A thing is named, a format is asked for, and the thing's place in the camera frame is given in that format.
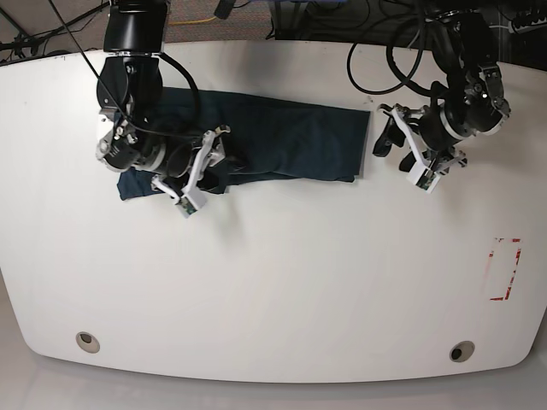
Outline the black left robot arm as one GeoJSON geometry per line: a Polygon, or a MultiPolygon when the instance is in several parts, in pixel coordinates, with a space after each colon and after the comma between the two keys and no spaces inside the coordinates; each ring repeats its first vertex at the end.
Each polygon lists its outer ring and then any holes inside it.
{"type": "Polygon", "coordinates": [[[470,1],[425,1],[424,16],[404,22],[392,35],[386,49],[390,70],[413,92],[427,97],[429,104],[418,110],[400,108],[404,123],[421,138],[422,157],[434,172],[447,173],[452,164],[466,166],[468,160],[456,149],[478,133],[494,133],[510,115],[504,97],[502,75],[497,64],[497,46],[478,6],[470,1]],[[422,23],[421,38],[430,39],[432,55],[444,72],[444,84],[429,88],[403,74],[393,57],[398,38],[422,23]]]}

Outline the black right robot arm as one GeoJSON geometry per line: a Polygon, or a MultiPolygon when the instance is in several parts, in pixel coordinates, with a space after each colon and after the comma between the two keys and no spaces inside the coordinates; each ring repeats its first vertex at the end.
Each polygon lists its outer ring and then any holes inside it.
{"type": "Polygon", "coordinates": [[[203,127],[203,102],[191,74],[164,50],[168,1],[113,1],[97,76],[108,128],[97,159],[120,175],[121,200],[167,194],[176,203],[226,192],[243,160],[224,141],[228,126],[203,127]]]}

